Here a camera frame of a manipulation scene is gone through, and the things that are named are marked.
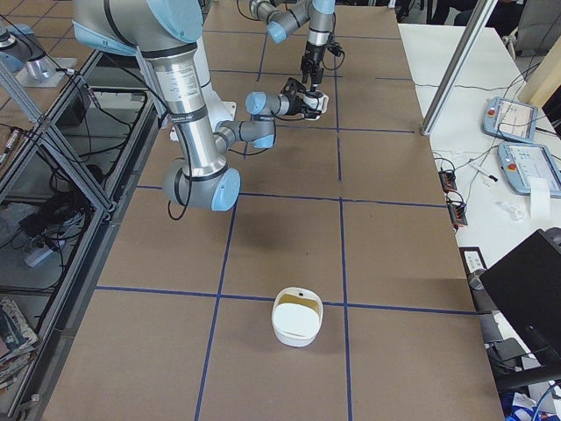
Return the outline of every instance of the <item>white table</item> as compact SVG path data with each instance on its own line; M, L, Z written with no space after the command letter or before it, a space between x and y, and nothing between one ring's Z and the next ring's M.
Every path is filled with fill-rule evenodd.
M463 29L453 26L400 25L415 83L440 83ZM508 55L499 36L493 29L485 28L458 78L457 85L494 89L512 84L512 87L507 92L506 89L485 91L457 86L430 135L432 149L450 159L456 166L460 166L484 153L489 147L498 145L499 139L493 139L481 131L486 101L495 96L504 96L505 93L508 98L516 98L519 88L523 85L521 79L520 71ZM426 114L436 90L437 88L430 86L416 87L423 115ZM536 124L537 127L553 131L547 118L540 118ZM535 142L545 144L551 153L561 156L561 142L557 137L536 132ZM490 267L536 229L561 226L559 199L551 199L548 219L513 220L498 203L518 205L529 215L529 196L513 193L499 167L496 148L492 149L482 164L482 159L476 162L499 178L499 181L487 183L488 179L478 174L471 166L458 170L458 191L464 199L467 199L469 185L475 177L468 200L468 226L460 228L456 235L459 246L478 246L487 266Z

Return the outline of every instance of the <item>white container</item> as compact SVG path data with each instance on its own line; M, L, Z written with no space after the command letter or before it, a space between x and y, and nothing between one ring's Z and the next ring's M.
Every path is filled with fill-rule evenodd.
M322 300L307 289L285 288L274 300L271 320L274 334L283 344L309 345L322 326Z

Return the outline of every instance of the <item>black monitor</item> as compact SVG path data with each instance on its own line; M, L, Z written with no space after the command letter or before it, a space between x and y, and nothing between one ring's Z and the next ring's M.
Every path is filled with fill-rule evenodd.
M537 230L480 277L487 294L542 364L495 379L499 389L561 378L561 239L557 230Z

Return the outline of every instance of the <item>person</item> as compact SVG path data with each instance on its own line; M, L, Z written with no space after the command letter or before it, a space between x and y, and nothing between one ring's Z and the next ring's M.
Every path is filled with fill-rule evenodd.
M444 25L450 8L453 8L460 11L454 19L454 25L466 26L476 4L477 0L437 0L437 7L430 22L432 25ZM501 37L509 35L518 26L523 7L516 0L499 0L486 26L494 28Z

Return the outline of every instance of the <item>blue cable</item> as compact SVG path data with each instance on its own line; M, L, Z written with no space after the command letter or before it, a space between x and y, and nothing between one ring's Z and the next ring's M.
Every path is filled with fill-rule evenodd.
M537 401L537 406L536 406L536 411L534 412L534 415L532 415L532 421L537 421L537 414L540 413L540 407L542 406L543 401L545 400L545 398L547 397L547 395L549 395L549 393L551 393L553 391L553 389L558 386L561 382L555 382L553 383L549 389L547 389L545 391L545 393L542 395L542 397L540 397L540 400Z

